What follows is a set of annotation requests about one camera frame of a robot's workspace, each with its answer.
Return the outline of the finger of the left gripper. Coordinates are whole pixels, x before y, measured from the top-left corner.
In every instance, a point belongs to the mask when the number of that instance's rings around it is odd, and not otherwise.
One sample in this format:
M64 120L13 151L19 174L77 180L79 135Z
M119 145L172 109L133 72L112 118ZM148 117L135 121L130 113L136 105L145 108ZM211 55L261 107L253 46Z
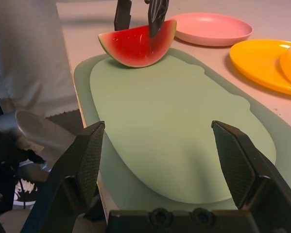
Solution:
M131 6L132 2L130 0L118 0L115 19L114 19L114 29L115 31L121 31L129 29L131 21Z
M169 0L145 0L145 3L149 6L148 23L150 37L154 38L165 21Z

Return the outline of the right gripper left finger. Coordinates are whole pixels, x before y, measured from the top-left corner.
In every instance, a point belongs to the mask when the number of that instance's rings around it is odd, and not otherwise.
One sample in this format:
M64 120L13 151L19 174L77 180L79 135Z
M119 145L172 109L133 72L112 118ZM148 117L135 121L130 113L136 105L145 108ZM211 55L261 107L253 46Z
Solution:
M104 122L76 136L54 164L25 221L23 233L70 233L91 205L99 173Z

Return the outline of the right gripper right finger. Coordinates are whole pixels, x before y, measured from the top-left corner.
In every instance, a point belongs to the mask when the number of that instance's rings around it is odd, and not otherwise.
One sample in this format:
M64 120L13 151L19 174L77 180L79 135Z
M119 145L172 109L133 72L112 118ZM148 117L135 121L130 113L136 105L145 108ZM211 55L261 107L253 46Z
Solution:
M291 218L291 189L273 163L236 127L213 121L221 169L238 209Z

